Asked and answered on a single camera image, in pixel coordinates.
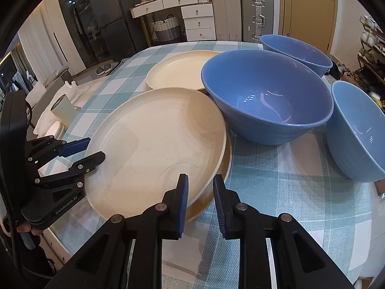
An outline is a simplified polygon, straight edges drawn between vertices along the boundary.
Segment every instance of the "cream plate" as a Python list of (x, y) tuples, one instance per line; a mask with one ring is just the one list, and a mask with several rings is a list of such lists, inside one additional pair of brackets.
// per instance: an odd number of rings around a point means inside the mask
[[(227, 177), (230, 173), (232, 160), (232, 148), (231, 148), (231, 139), (229, 134), (227, 134), (226, 138), (226, 149), (225, 154), (222, 159), (222, 163), (219, 166), (217, 174), (221, 174), (223, 177), (223, 181), (226, 182)], [(191, 222), (199, 215), (201, 215), (214, 201), (214, 192), (212, 190), (212, 181), (210, 185), (206, 188), (205, 192), (201, 194), (201, 196), (186, 210), (186, 223)]]
[(142, 93), (100, 125), (86, 156), (105, 161), (85, 181), (91, 206), (105, 219), (131, 217), (162, 201), (179, 174), (189, 177), (187, 206), (210, 185), (225, 152), (226, 127), (216, 104), (186, 88)]
[(60, 139), (64, 135), (65, 126), (61, 121), (56, 121), (46, 132), (46, 136), (54, 136), (55, 139)]
[(168, 57), (156, 64), (147, 74), (147, 85), (152, 89), (182, 87), (203, 90), (201, 80), (203, 65), (217, 51), (189, 51)]

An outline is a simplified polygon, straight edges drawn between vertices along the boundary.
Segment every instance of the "human hand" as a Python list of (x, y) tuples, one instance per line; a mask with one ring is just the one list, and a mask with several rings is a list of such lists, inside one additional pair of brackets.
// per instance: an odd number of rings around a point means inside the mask
[(40, 236), (43, 233), (42, 230), (37, 230), (36, 228), (33, 228), (28, 222), (24, 222), (20, 226), (18, 226), (17, 232), (31, 232), (32, 235), (35, 236)]

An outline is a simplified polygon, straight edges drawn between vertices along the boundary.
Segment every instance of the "black refrigerator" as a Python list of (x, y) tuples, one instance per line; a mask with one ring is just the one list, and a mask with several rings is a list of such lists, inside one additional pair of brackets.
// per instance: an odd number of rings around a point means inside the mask
[(139, 18), (130, 8), (141, 0), (90, 0), (96, 22), (114, 61), (133, 56), (148, 47)]

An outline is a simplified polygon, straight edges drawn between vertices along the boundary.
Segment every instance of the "silver suitcase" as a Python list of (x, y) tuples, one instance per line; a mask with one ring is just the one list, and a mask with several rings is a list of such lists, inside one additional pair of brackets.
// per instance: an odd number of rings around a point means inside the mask
[(218, 41), (242, 41), (241, 0), (212, 0)]
[(241, 0), (242, 41), (259, 43), (260, 36), (273, 33), (274, 0)]

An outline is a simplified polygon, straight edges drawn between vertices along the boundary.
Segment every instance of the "white dresser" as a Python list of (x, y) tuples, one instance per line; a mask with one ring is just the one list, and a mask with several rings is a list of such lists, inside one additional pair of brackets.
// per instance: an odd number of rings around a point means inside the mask
[(216, 39), (211, 3), (183, 6), (180, 9), (186, 27), (187, 41)]

